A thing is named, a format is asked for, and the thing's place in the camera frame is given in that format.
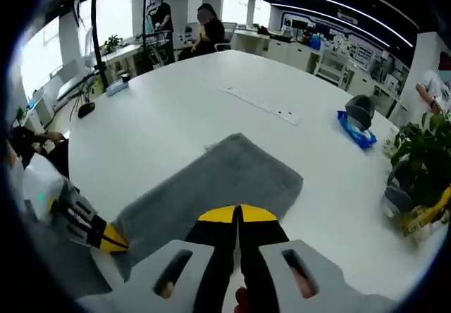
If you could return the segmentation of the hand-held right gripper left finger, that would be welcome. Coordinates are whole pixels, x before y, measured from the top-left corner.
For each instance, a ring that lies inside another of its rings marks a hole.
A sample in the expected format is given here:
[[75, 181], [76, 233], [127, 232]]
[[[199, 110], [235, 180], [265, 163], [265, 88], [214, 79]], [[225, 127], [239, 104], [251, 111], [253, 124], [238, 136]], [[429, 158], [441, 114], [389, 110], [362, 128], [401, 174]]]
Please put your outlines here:
[[77, 303], [85, 312], [221, 312], [236, 238], [234, 206], [202, 214], [184, 240], [172, 240], [131, 269], [111, 292]]

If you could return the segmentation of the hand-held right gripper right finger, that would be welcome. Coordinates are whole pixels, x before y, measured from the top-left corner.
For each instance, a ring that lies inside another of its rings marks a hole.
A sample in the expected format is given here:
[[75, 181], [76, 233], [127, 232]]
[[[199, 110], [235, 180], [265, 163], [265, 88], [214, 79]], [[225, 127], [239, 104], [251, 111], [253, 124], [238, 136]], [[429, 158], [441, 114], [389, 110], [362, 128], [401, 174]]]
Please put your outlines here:
[[350, 286], [342, 269], [301, 240], [289, 240], [271, 212], [241, 205], [238, 236], [250, 312], [389, 312], [390, 299]]

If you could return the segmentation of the person's right hand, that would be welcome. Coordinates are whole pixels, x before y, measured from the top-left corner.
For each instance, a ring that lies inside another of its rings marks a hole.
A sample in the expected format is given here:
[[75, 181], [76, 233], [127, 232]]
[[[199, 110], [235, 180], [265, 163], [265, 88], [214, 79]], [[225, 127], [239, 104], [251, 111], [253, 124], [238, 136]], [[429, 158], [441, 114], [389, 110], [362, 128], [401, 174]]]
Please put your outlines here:
[[234, 308], [234, 313], [249, 313], [248, 291], [245, 287], [240, 287], [236, 290], [235, 299], [237, 305]]

